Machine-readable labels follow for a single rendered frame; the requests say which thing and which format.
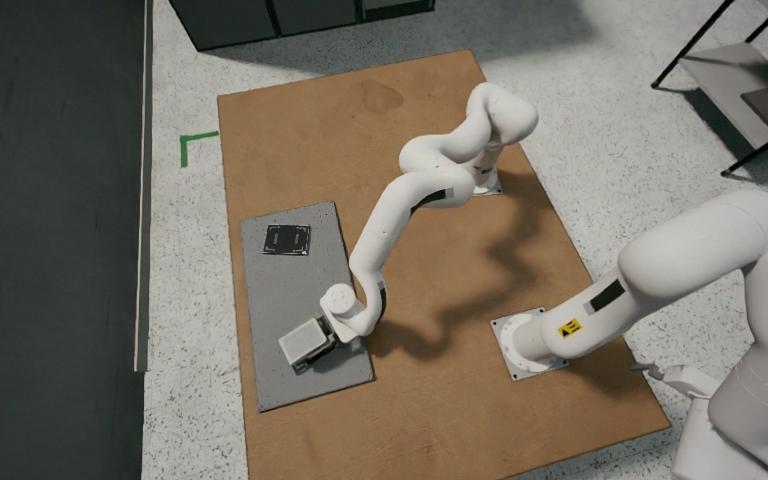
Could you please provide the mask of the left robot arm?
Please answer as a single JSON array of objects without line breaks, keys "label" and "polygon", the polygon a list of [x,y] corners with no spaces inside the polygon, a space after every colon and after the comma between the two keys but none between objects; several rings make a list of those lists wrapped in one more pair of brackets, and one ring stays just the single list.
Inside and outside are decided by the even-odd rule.
[{"label": "left robot arm", "polygon": [[582,357],[740,268],[754,343],[710,400],[692,400],[671,473],[768,480],[768,192],[737,190],[692,207],[632,240],[617,264],[550,311],[509,319],[501,331],[506,357],[528,372],[548,369],[557,356]]}]

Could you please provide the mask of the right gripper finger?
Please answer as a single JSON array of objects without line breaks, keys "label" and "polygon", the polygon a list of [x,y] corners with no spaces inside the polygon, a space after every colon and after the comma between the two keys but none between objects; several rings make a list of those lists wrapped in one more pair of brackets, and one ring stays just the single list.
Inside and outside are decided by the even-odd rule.
[{"label": "right gripper finger", "polygon": [[312,352],[310,352],[309,354],[307,354],[307,357],[308,357],[308,359],[310,359],[310,358],[314,357],[315,355],[317,355],[318,353],[320,353],[322,350],[324,350],[325,348],[329,347],[330,345],[332,345],[333,343],[335,343],[335,342],[336,342],[336,340],[335,340],[335,338],[334,338],[334,336],[333,336],[333,335],[335,335],[335,334],[336,334],[336,331],[335,331],[335,329],[333,328],[332,324],[330,324],[329,326],[330,326],[330,328],[331,328],[331,330],[332,330],[332,332],[333,332],[333,333],[331,333],[330,335],[328,335],[328,336],[327,336],[327,337],[328,337],[328,339],[330,340],[330,342],[329,342],[329,343],[327,343],[327,344],[325,344],[325,345],[324,345],[324,346],[322,346],[321,348],[320,348],[320,347],[318,347],[317,349],[315,349],[315,350],[313,350]]},{"label": "right gripper finger", "polygon": [[299,328],[300,326],[304,325],[305,323],[307,323],[308,321],[310,321],[310,320],[312,320],[313,318],[316,318],[316,317],[317,317],[318,320],[321,319],[322,317],[325,317],[326,321],[328,323],[330,322],[328,317],[327,317],[327,315],[325,313],[323,313],[321,315],[320,311],[318,310],[318,311],[315,312],[315,314],[313,316],[311,316],[310,318],[306,319],[305,321],[303,321],[302,323],[298,324],[297,326],[293,327],[293,330]]}]

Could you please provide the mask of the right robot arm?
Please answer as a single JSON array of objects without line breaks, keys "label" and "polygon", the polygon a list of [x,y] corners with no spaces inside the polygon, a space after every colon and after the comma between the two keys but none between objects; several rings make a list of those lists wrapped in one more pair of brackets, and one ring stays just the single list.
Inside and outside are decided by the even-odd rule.
[{"label": "right robot arm", "polygon": [[538,120],[538,110],[530,102],[487,82],[473,90],[466,118],[452,133],[409,141],[399,156],[404,175],[382,193],[349,259],[367,306],[350,286],[333,285],[325,304],[335,320],[368,336],[387,305],[381,268],[414,212],[459,207],[473,194],[490,191],[497,181],[494,166],[503,146],[527,138]]}]

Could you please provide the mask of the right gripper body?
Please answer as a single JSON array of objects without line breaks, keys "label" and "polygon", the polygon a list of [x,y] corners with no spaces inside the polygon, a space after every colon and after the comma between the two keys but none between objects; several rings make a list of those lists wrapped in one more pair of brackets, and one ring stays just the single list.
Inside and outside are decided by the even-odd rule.
[{"label": "right gripper body", "polygon": [[329,321],[331,322],[333,328],[335,329],[337,335],[339,336],[340,340],[343,343],[348,344],[353,340],[357,339],[358,337],[360,337],[360,335],[356,334],[346,324],[341,324],[335,320],[333,315],[330,313],[330,311],[326,307],[325,295],[320,299],[320,305],[322,306],[325,314],[327,315]]}]

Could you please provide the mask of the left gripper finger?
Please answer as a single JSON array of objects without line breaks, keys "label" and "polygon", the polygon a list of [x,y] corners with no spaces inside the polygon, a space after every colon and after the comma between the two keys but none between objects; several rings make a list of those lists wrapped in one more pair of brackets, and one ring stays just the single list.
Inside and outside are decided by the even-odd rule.
[{"label": "left gripper finger", "polygon": [[635,364],[629,364],[628,369],[632,372],[641,372],[645,370],[649,370],[648,375],[652,378],[656,379],[657,381],[663,381],[665,373],[660,373],[659,366],[650,363],[650,364],[642,364],[642,363],[635,363]]}]

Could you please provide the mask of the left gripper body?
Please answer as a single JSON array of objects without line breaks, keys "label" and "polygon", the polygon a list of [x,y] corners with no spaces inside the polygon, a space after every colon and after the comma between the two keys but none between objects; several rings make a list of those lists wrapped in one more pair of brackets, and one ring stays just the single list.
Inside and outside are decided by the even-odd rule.
[{"label": "left gripper body", "polygon": [[691,400],[710,400],[721,385],[718,380],[687,364],[668,366],[663,382]]}]

